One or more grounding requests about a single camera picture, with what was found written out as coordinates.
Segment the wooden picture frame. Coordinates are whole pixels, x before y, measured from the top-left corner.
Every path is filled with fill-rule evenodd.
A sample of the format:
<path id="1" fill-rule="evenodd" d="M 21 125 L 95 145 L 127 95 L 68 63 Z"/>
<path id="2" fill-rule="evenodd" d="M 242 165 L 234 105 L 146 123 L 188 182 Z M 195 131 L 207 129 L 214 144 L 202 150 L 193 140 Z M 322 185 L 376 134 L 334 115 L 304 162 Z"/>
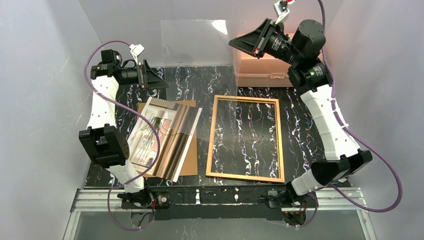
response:
<path id="1" fill-rule="evenodd" d="M 284 183 L 278 99 L 215 95 L 205 175 Z"/>

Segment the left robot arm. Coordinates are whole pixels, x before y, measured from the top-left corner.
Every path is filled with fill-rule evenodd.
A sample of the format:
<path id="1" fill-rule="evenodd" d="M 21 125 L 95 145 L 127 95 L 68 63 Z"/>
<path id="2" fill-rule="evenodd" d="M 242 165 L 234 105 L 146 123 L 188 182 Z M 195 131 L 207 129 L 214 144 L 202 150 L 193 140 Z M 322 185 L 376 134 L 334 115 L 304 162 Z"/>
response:
<path id="1" fill-rule="evenodd" d="M 116 126 L 116 107 L 132 113 L 136 110 L 119 103 L 116 95 L 122 85 L 138 85 L 148 90 L 168 85 L 151 70 L 146 59 L 138 60 L 138 52 L 133 52 L 129 60 L 123 60 L 113 49 L 102 50 L 100 55 L 99 63 L 84 70 L 93 92 L 92 106 L 87 127 L 79 131 L 78 139 L 92 164 L 107 170 L 120 182 L 124 192 L 117 195 L 119 199 L 154 209 L 157 195 L 131 163 L 130 145 Z"/>

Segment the clear acrylic sheet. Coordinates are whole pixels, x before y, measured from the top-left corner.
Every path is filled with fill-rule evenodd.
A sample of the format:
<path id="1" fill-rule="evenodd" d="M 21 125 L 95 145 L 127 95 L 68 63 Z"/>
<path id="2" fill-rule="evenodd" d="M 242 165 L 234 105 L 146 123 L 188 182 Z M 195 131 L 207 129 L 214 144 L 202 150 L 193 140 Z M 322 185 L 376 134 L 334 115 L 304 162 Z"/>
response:
<path id="1" fill-rule="evenodd" d="M 201 108 L 197 137 L 210 138 L 214 98 L 237 95 L 234 49 L 229 41 L 246 29 L 245 21 L 163 20 L 162 56 L 168 100 L 196 102 Z"/>

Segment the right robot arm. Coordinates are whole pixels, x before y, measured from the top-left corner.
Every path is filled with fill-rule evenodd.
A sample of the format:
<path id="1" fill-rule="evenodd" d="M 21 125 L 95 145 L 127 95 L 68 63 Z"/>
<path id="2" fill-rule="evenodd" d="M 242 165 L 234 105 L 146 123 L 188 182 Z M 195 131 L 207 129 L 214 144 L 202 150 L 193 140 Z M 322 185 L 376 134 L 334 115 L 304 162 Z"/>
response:
<path id="1" fill-rule="evenodd" d="M 312 163 L 309 170 L 289 181 L 285 191 L 274 200 L 286 204 L 301 202 L 320 188 L 348 177 L 373 159 L 347 133 L 347 124 L 333 97 L 333 79 L 319 55 L 326 43 L 324 27 L 313 19 L 303 20 L 292 37 L 284 34 L 284 26 L 266 19 L 255 30 L 235 37 L 229 45 L 249 56 L 262 58 L 268 54 L 289 65 L 287 74 L 306 105 L 324 147 L 324 159 Z"/>

